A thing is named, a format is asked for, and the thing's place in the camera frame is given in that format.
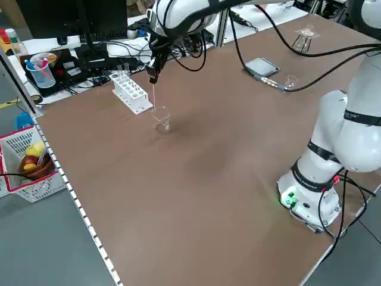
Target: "computer monitor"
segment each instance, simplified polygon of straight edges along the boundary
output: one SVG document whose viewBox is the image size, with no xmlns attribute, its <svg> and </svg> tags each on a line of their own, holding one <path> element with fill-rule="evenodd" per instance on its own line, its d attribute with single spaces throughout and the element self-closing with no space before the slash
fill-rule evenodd
<svg viewBox="0 0 381 286">
<path fill-rule="evenodd" d="M 63 38 L 80 34 L 75 0 L 17 0 L 32 36 Z"/>
<path fill-rule="evenodd" d="M 25 21 L 37 39 L 81 35 L 76 0 L 17 0 Z M 83 0 L 90 34 L 97 41 L 102 36 L 126 35 L 126 0 Z"/>
</svg>

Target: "metal frame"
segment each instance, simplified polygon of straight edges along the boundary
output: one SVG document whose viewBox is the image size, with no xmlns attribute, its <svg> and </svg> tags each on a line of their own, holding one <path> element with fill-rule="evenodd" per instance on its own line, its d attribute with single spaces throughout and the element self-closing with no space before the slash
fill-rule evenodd
<svg viewBox="0 0 381 286">
<path fill-rule="evenodd" d="M 43 115 L 43 111 L 31 99 L 24 83 L 19 78 L 3 49 L 0 49 L 0 74 L 5 77 L 14 91 L 14 95 L 21 100 L 33 118 Z"/>
<path fill-rule="evenodd" d="M 216 47 L 218 48 L 221 48 L 224 44 L 228 17 L 229 13 L 227 12 L 227 10 L 224 10 L 220 13 L 220 19 L 218 21 L 218 29 L 216 34 Z"/>
<path fill-rule="evenodd" d="M 322 0 L 314 0 L 310 10 L 310 14 L 316 14 L 322 2 L 323 2 Z"/>
</svg>

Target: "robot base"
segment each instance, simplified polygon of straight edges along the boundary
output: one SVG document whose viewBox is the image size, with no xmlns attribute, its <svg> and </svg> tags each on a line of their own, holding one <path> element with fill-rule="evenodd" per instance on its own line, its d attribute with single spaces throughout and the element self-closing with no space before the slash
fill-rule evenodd
<svg viewBox="0 0 381 286">
<path fill-rule="evenodd" d="M 291 171 L 279 179 L 278 190 L 282 205 L 289 209 L 295 204 L 292 208 L 295 215 L 304 220 L 312 230 L 323 231 L 318 216 L 320 192 L 312 192 L 304 188 L 295 180 Z M 321 221 L 325 226 L 329 226 L 340 212 L 339 196 L 335 189 L 325 191 L 320 204 Z"/>
</svg>

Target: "white plastic basket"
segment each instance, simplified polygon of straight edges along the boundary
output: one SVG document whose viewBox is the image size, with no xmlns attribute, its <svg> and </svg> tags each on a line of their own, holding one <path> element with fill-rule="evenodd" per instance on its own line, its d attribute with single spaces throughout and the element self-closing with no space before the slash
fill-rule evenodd
<svg viewBox="0 0 381 286">
<path fill-rule="evenodd" d="M 26 149 L 40 140 L 41 137 L 34 126 L 0 137 L 0 173 L 18 173 Z M 0 197 L 13 193 L 31 203 L 64 188 L 65 183 L 57 171 L 36 181 L 21 176 L 0 177 Z"/>
</svg>

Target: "plastic cup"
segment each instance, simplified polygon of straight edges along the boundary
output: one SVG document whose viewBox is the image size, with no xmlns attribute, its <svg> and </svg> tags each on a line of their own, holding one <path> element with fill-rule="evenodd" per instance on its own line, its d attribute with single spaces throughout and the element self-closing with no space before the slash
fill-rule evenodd
<svg viewBox="0 0 381 286">
<path fill-rule="evenodd" d="M 50 71 L 49 64 L 42 67 L 42 62 L 42 60 L 33 61 L 32 64 L 35 69 L 30 69 L 28 65 L 26 69 L 32 74 L 39 88 L 50 88 L 55 85 L 55 79 Z"/>
<path fill-rule="evenodd" d="M 285 86 L 287 88 L 293 88 L 298 83 L 298 81 L 299 81 L 299 79 L 296 76 L 294 76 L 293 74 L 291 74 L 287 77 L 287 82 L 286 82 Z"/>
<path fill-rule="evenodd" d="M 154 107 L 151 110 L 152 117 L 156 120 L 155 129 L 161 133 L 165 134 L 169 131 L 169 116 L 170 112 L 164 107 Z"/>
</svg>

